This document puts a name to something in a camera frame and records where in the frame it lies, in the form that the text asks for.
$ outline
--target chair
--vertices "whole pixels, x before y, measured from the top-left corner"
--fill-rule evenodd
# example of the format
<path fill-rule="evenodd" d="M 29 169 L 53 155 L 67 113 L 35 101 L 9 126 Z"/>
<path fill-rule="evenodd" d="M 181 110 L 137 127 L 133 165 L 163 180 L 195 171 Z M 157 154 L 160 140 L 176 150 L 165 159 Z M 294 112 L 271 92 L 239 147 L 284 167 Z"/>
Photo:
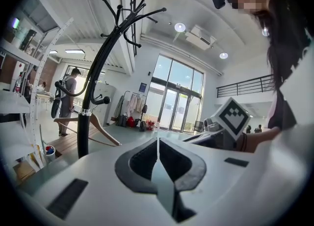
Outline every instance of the chair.
<path fill-rule="evenodd" d="M 194 124 L 194 130 L 196 132 L 202 132 L 203 131 L 203 127 L 204 127 L 204 123 L 201 121 L 196 121 Z"/>

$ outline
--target woman's hand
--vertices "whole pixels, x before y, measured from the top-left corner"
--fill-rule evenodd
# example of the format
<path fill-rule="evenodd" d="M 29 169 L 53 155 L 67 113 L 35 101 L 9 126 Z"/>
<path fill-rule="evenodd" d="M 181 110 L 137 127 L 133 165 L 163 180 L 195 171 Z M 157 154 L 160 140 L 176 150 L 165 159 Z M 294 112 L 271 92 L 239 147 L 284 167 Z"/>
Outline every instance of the woman's hand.
<path fill-rule="evenodd" d="M 274 127 L 268 131 L 256 133 L 256 134 L 246 134 L 247 143 L 245 152 L 254 153 L 257 146 L 264 141 L 273 140 L 281 132 L 279 127 Z M 243 134 L 239 137 L 236 142 L 236 151 L 241 151 L 243 145 Z"/>

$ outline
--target wooden floor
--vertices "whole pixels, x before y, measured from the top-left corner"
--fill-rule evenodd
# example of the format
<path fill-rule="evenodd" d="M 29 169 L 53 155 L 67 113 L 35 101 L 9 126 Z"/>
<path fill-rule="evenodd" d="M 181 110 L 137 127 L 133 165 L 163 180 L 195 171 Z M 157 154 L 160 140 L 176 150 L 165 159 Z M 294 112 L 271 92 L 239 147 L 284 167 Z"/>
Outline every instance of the wooden floor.
<path fill-rule="evenodd" d="M 98 130 L 93 125 L 90 125 L 88 136 L 92 137 L 96 133 L 98 133 Z M 52 141 L 49 144 L 55 147 L 56 149 L 55 155 L 56 157 L 59 157 L 62 154 L 65 154 L 77 148 L 78 146 L 77 134 L 76 133 L 69 134 L 65 137 L 61 137 L 55 141 Z"/>

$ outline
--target ceiling light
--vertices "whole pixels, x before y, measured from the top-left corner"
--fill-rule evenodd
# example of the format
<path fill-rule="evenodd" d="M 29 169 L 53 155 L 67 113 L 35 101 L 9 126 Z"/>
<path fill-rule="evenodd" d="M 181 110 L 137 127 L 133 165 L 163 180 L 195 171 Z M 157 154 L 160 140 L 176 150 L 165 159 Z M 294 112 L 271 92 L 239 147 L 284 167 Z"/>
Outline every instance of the ceiling light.
<path fill-rule="evenodd" d="M 221 53 L 219 56 L 220 56 L 221 59 L 226 59 L 226 58 L 228 58 L 228 54 L 225 53 L 225 52 Z"/>
<path fill-rule="evenodd" d="M 177 24 L 175 25 L 175 30 L 176 30 L 177 32 L 183 32 L 183 31 L 185 31 L 185 25 L 182 24 L 182 23 L 177 23 Z"/>
<path fill-rule="evenodd" d="M 12 28 L 17 29 L 17 28 L 18 28 L 18 26 L 19 26 L 19 22 L 20 22 L 20 20 L 19 20 L 19 19 L 14 18 L 14 19 L 13 19 L 13 23 L 12 23 Z"/>
<path fill-rule="evenodd" d="M 264 27 L 264 28 L 262 29 L 262 34 L 263 34 L 263 36 L 269 36 L 269 31 L 268 31 L 268 28 L 267 28 L 267 27 Z"/>
<path fill-rule="evenodd" d="M 85 54 L 83 50 L 65 50 L 65 52 L 70 54 Z"/>

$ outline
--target white shelf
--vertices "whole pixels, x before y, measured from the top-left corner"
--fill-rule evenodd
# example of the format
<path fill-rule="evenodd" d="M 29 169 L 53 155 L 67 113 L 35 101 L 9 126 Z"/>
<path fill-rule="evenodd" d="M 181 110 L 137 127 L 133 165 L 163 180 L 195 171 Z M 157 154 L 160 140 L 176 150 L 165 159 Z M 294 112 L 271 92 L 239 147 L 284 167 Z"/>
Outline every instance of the white shelf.
<path fill-rule="evenodd" d="M 29 112 L 29 103 L 24 96 L 12 91 L 0 90 L 0 114 Z"/>
<path fill-rule="evenodd" d="M 20 121 L 0 123 L 0 134 L 1 150 L 8 163 L 34 152 L 34 148 L 25 137 Z"/>
<path fill-rule="evenodd" d="M 9 53 L 12 57 L 17 59 L 20 62 L 23 63 L 31 63 L 36 66 L 39 65 L 40 61 L 36 58 L 30 56 L 29 54 L 21 51 L 20 49 L 16 48 L 14 45 L 10 44 L 9 42 L 5 41 L 4 39 L 1 39 L 0 48 L 3 49 L 6 53 Z"/>

